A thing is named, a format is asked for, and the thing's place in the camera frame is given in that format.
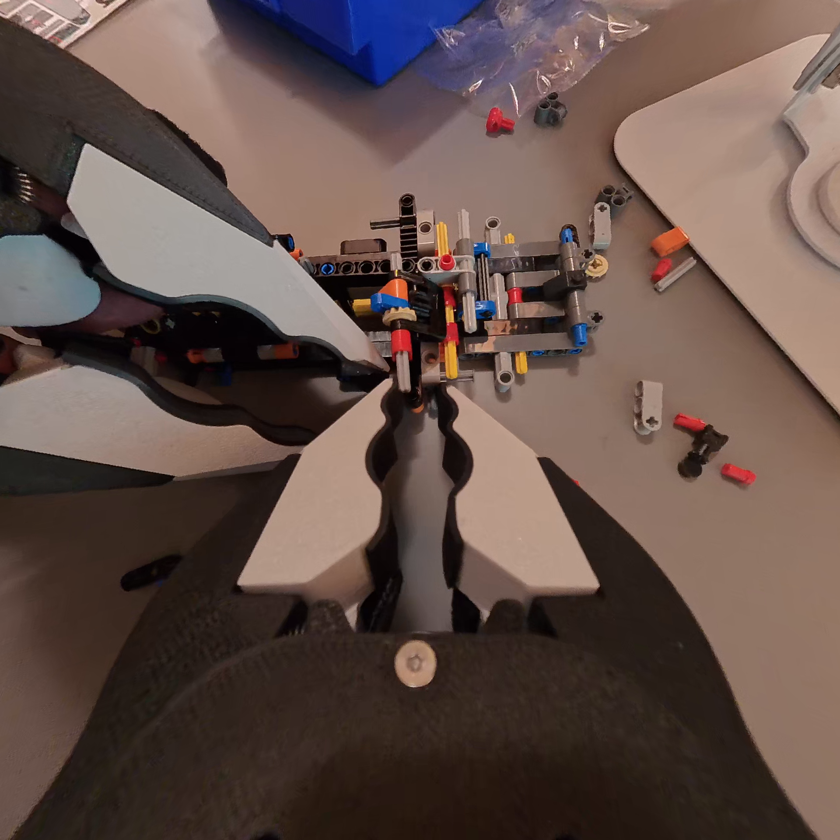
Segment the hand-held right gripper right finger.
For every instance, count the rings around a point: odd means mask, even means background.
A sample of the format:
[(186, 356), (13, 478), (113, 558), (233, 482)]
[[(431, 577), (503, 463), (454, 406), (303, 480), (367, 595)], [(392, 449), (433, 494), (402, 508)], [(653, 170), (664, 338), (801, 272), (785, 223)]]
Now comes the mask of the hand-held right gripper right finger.
[(441, 387), (443, 536), (451, 625), (476, 631), (499, 602), (587, 596), (599, 581), (539, 458), (456, 388)]

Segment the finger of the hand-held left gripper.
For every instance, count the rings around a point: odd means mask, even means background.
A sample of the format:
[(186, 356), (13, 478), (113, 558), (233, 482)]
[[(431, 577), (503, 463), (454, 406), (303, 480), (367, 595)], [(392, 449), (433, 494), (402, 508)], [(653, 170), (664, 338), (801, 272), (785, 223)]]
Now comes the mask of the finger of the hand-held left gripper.
[(2, 155), (2, 328), (108, 333), (167, 307), (220, 304), (352, 375), (387, 371), (371, 342), (266, 232), (247, 233), (90, 143), (66, 194)]
[(5, 338), (2, 449), (49, 467), (104, 467), (191, 480), (268, 469), (317, 435), (265, 422), (132, 360), (80, 348), (59, 355)]

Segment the clear plastic bag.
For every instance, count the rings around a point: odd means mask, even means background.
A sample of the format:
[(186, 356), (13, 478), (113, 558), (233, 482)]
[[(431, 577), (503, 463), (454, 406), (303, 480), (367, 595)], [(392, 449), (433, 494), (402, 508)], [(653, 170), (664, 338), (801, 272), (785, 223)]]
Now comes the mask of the clear plastic bag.
[(488, 1), (434, 31), (416, 73), (475, 112), (519, 118), (648, 30), (666, 1)]

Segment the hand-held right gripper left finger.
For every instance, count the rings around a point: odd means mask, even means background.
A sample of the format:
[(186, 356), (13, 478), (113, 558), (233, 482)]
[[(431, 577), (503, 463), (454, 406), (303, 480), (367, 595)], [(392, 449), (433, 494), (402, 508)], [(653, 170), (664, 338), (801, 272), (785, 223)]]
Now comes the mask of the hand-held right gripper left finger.
[(390, 629), (403, 583), (391, 506), (403, 396), (384, 381), (303, 450), (238, 587), (337, 602), (361, 631)]

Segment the multicoloured lego technic assembly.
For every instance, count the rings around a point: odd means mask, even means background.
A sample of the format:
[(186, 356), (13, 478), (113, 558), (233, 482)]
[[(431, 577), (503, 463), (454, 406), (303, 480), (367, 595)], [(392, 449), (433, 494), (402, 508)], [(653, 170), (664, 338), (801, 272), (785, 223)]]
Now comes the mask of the multicoloured lego technic assembly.
[[(406, 404), (423, 410), (432, 390), (472, 377), (459, 363), (492, 360), (499, 392), (528, 372), (529, 358), (581, 354), (603, 321), (585, 300), (584, 271), (598, 255), (583, 248), (567, 224), (548, 242), (517, 245), (489, 217), (483, 238), (468, 237), (468, 214), (458, 212), (453, 239), (434, 211), (413, 194), (400, 197), (398, 215), (371, 222), (393, 228), (396, 250), (382, 237), (341, 243), (336, 254), (303, 255), (280, 235), (292, 257), (360, 327), (391, 367)], [(189, 384), (201, 371), (220, 384), (233, 373), (324, 366), (327, 352), (311, 343), (272, 337), (246, 312), (219, 304), (169, 310), (128, 332), (130, 359), (152, 375), (175, 372)]]

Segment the blue plastic bin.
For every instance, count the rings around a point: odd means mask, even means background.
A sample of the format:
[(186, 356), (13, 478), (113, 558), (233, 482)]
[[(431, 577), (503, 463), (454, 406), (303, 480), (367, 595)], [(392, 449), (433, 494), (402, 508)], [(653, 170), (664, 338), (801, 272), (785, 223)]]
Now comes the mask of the blue plastic bin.
[(470, 15), (480, 1), (244, 1), (249, 7), (381, 86), (436, 39), (436, 31)]

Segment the black lego liftarm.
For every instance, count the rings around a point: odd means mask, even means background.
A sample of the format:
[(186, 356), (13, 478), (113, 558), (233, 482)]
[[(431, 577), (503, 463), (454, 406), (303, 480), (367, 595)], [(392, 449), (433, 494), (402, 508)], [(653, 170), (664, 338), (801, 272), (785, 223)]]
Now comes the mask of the black lego liftarm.
[(145, 563), (126, 572), (120, 579), (120, 587), (124, 592), (134, 592), (149, 585), (158, 585), (169, 578), (181, 561), (180, 554), (168, 554)]

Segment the printed instruction sheet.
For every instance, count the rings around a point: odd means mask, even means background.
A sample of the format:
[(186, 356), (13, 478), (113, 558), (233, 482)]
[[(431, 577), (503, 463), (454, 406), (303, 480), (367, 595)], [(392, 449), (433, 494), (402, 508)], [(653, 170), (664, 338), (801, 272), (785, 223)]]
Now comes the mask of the printed instruction sheet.
[(61, 48), (73, 44), (127, 1), (2, 1), (1, 18)]

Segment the black lego joint piece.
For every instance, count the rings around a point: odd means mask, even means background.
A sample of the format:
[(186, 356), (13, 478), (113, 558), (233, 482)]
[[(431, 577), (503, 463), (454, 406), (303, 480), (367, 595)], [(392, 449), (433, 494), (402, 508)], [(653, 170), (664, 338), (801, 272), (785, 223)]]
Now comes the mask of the black lego joint piece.
[(701, 476), (709, 460), (726, 445), (729, 436), (708, 424), (696, 431), (689, 453), (677, 465), (678, 473), (686, 479)]

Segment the white monitor stand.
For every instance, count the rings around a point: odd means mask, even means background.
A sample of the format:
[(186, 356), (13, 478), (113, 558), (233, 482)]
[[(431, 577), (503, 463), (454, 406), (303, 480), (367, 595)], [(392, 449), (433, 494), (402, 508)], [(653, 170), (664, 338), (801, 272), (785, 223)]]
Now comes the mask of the white monitor stand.
[(619, 164), (839, 407), (838, 29), (651, 104)]

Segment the light grey lego axle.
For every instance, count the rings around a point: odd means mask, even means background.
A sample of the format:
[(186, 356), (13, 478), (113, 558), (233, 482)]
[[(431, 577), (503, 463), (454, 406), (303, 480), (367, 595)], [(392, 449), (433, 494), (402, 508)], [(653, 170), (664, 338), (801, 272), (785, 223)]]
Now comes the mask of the light grey lego axle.
[(666, 273), (664, 273), (664, 275), (654, 283), (654, 289), (657, 292), (665, 291), (673, 286), (678, 279), (693, 270), (696, 265), (697, 261), (693, 257), (689, 257), (682, 261), (678, 266), (669, 267)]

